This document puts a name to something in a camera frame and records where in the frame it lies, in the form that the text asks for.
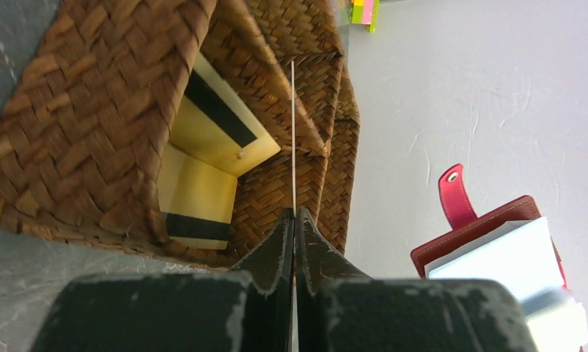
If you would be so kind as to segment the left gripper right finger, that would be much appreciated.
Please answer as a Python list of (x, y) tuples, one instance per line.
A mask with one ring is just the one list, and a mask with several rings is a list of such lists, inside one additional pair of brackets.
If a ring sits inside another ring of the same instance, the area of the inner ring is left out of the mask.
[(479, 279), (374, 279), (296, 212), (301, 351), (535, 351), (519, 303)]

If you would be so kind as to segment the thin white card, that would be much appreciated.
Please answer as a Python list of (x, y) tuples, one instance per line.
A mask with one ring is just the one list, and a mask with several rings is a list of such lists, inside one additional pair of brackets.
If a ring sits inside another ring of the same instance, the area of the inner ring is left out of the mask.
[(290, 105), (291, 105), (291, 181), (293, 216), (297, 216), (296, 197), (296, 159), (295, 159), (295, 123), (296, 123), (296, 93), (295, 93), (295, 62), (290, 62)]

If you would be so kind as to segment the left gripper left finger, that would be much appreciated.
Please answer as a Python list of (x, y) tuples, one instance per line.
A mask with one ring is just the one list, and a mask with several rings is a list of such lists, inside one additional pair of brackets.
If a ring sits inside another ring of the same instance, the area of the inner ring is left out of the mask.
[(55, 298), (33, 351), (290, 351), (294, 212), (230, 270), (92, 274)]

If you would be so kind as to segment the red card holder wallet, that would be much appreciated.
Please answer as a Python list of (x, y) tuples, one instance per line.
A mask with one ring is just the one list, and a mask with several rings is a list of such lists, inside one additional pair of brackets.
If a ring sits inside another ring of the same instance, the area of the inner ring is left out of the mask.
[(425, 279), (489, 279), (519, 301), (539, 351), (582, 351), (586, 311), (567, 286), (548, 220), (529, 195), (478, 216), (463, 182), (463, 165), (448, 168), (438, 193), (452, 228), (410, 253)]

